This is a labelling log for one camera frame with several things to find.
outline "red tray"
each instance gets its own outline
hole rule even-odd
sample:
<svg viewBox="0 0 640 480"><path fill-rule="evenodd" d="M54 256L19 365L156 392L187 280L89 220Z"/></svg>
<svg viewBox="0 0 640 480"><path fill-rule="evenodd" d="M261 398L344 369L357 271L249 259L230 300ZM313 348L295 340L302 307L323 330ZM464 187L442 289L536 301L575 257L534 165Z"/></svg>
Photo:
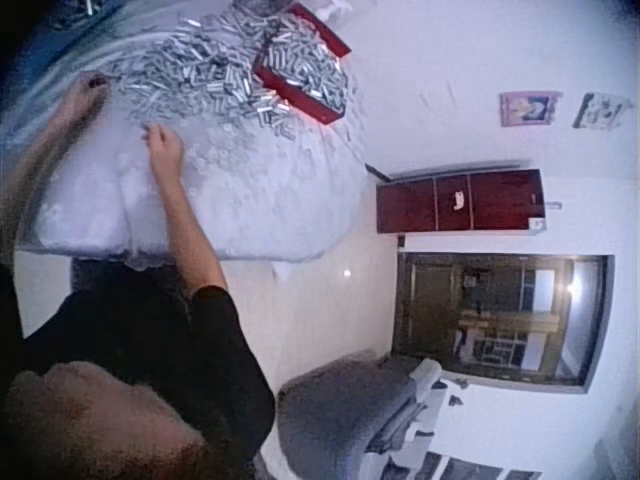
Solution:
<svg viewBox="0 0 640 480"><path fill-rule="evenodd" d="M351 52L351 49L329 27L303 5L296 3L289 8L289 12L311 22L327 44L327 47L338 58L342 58ZM288 100L292 106L324 125L328 125L344 116L344 113L336 112L324 103L307 95L298 87L288 84L284 78L274 73L269 67L262 65L263 58L263 55L258 56L253 70L260 77L265 87L275 90L280 97Z"/></svg>

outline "white lace cloth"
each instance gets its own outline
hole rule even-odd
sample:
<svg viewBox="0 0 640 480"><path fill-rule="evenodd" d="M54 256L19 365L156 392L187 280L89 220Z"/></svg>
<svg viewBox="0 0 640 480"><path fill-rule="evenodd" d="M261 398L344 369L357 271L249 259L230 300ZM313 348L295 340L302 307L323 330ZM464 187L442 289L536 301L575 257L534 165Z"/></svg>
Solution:
<svg viewBox="0 0 640 480"><path fill-rule="evenodd" d="M23 144L46 121L73 79L69 73L99 68L123 49L161 37L162 31L137 34L150 22L168 31L178 12L197 18L221 8L210 0L165 1L150 12L147 2L131 1L4 115L5 138ZM250 120L169 124L185 142L183 184L222 258L299 262L322 255L347 233L366 178L362 109L353 93L346 117L329 127L300 115L295 141ZM22 248L120 257L135 268L163 263L165 217L141 135L117 98L109 102L55 171Z"/></svg>

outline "wooden cabinet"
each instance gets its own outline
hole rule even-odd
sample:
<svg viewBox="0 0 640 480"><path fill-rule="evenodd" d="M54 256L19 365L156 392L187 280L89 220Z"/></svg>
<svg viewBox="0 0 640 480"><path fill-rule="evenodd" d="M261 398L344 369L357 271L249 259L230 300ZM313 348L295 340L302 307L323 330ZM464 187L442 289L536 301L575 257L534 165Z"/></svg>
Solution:
<svg viewBox="0 0 640 480"><path fill-rule="evenodd" d="M475 173L378 185L378 232L539 231L539 170Z"/></svg>
<svg viewBox="0 0 640 480"><path fill-rule="evenodd" d="M433 179L378 188L378 232L433 232L436 229Z"/></svg>
<svg viewBox="0 0 640 480"><path fill-rule="evenodd" d="M438 230L471 230L471 195L469 176L438 178L436 198L438 211Z"/></svg>
<svg viewBox="0 0 640 480"><path fill-rule="evenodd" d="M470 175L475 230L528 230L544 218L538 170Z"/></svg>

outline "window frame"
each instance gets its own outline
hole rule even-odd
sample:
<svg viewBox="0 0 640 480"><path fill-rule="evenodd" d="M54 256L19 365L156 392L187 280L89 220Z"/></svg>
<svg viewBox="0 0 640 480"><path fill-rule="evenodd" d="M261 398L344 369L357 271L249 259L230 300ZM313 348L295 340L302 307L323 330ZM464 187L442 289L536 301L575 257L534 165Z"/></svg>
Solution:
<svg viewBox="0 0 640 480"><path fill-rule="evenodd" d="M484 259L487 262L496 259L505 259L507 262L513 262L513 259L517 259L518 257L527 257L527 259L533 260L534 264L538 266L538 268L547 268L547 265L551 266L553 265L553 262L558 262L561 260L601 262L602 272L600 281L602 283L601 288L598 290L600 298L595 314L596 321L593 322L592 326L592 328L594 329L598 328L598 333L597 335L591 335L585 361L583 362L577 380L563 381L562 379L554 379L552 381L549 381L547 379L546 381L542 381L541 377L544 375L544 373L535 375L532 374L531 371L525 371L526 373L524 374L524 376L529 378L529 381L527 381L523 377L521 377L521 379L519 380L512 380L496 378L495 375L492 375L492 369L493 371L495 371L495 367L487 367L487 374L492 376L481 376L477 374L477 372L481 371L481 369L478 368L477 365L474 366L476 373L460 373L450 371L444 369L445 366L443 365L443 378L447 380L465 379L469 383L497 388L508 388L512 390L574 394L588 393L593 381L593 377L597 370L598 363L600 361L604 338L606 337L606 333L608 330L615 276L615 257L613 255L398 252L396 309L394 318L392 355L407 355L424 358L424 355L420 355L417 352L411 352L407 350L408 347L406 332L403 338L403 330L406 330L407 321L409 318L409 302L411 299L411 289L413 288L413 279L411 278L413 265L419 265L421 263L428 263L429 265L437 265L438 263L442 265L451 265L454 262L454 258L459 256L467 256L468 258L476 257L476 259L479 261L483 261L482 259ZM566 309L566 311L564 312L566 321L569 314L569 305L563 305L561 306L561 308Z"/></svg>

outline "floor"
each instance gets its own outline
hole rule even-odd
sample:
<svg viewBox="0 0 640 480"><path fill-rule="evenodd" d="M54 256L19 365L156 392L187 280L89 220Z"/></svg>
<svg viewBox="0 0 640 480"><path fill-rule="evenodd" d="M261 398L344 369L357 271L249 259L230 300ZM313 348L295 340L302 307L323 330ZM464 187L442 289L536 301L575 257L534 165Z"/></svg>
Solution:
<svg viewBox="0 0 640 480"><path fill-rule="evenodd" d="M288 278L268 262L223 262L242 328L277 392L288 380L345 355L391 348L397 240L376 233L375 181L349 235L322 258L294 266ZM16 284L27 333L69 293L70 260L18 253ZM263 447L278 480L295 479L277 432Z"/></svg>

